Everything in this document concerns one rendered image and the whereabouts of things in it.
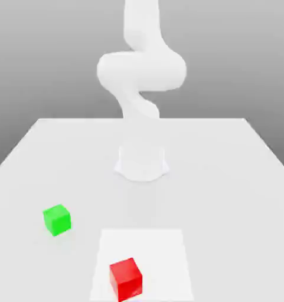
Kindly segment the small green cube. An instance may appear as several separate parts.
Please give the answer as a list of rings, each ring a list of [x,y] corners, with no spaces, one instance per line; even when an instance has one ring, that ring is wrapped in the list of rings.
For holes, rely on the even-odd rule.
[[[70,213],[62,204],[44,210],[43,218],[46,228],[54,237],[71,229]]]

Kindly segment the small red cube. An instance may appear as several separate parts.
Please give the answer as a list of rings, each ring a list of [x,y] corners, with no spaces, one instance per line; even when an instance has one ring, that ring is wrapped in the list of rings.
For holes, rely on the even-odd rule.
[[[143,292],[143,276],[133,258],[110,264],[109,280],[118,302]]]

